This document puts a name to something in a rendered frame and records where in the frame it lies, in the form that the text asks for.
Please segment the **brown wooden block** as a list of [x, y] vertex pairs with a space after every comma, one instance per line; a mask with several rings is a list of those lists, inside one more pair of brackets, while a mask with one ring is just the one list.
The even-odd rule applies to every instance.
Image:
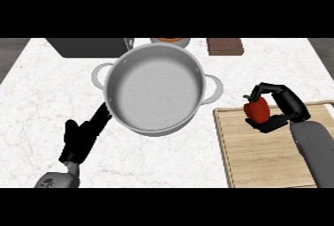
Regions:
[[241, 56], [244, 54], [241, 38], [207, 38], [206, 42], [210, 56]]

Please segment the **pale wooden tray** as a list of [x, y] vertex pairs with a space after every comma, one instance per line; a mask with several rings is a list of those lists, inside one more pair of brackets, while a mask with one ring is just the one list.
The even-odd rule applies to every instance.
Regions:
[[317, 188], [289, 126], [261, 133], [243, 108], [216, 108], [222, 160], [230, 188]]

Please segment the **grey bowl with orange contents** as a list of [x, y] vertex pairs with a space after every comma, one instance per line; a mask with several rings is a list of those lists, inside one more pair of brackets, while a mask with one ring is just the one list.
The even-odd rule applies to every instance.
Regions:
[[181, 48], [185, 48], [190, 44], [190, 38], [151, 38], [153, 43], [169, 43]]

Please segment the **red bell pepper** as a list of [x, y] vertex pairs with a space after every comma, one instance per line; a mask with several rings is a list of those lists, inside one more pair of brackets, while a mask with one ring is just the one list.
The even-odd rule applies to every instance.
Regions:
[[264, 124], [271, 118], [271, 109], [266, 100], [261, 97], [256, 102], [249, 102], [244, 105], [244, 112], [258, 124]]

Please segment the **dark grey appliance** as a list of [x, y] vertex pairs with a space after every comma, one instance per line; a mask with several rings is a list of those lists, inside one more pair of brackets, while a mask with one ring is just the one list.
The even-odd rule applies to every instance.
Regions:
[[65, 58], [119, 58], [133, 49], [133, 38], [48, 38]]

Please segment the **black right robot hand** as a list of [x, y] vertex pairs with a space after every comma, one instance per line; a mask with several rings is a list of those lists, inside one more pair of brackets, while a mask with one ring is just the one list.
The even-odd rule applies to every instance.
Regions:
[[286, 85], [275, 85], [262, 82], [255, 86], [250, 95], [244, 95], [244, 98], [249, 99], [249, 102], [256, 102], [262, 97], [262, 94], [272, 95], [283, 114], [271, 115], [269, 121], [264, 124], [258, 124], [252, 119], [249, 119], [249, 117], [246, 118], [246, 122], [261, 132], [272, 132], [278, 128], [284, 127], [290, 121], [300, 123], [311, 118], [305, 103]]

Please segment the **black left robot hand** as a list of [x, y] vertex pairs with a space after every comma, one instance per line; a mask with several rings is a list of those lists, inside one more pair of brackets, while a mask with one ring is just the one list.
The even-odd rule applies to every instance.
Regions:
[[70, 119], [65, 122], [64, 149], [60, 157], [63, 163], [74, 162], [82, 164], [85, 162], [97, 138], [111, 118], [113, 116], [110, 115], [107, 104], [102, 103], [89, 121], [85, 121], [83, 124], [77, 124], [77, 122]]

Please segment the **silver two-handled pot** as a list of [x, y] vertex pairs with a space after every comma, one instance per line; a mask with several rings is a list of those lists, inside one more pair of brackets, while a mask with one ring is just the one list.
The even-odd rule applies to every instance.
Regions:
[[107, 79], [92, 82], [104, 90], [114, 119], [138, 134], [160, 137], [178, 132], [198, 108], [224, 94], [224, 83], [204, 73], [190, 51], [167, 43], [138, 46], [108, 67]]

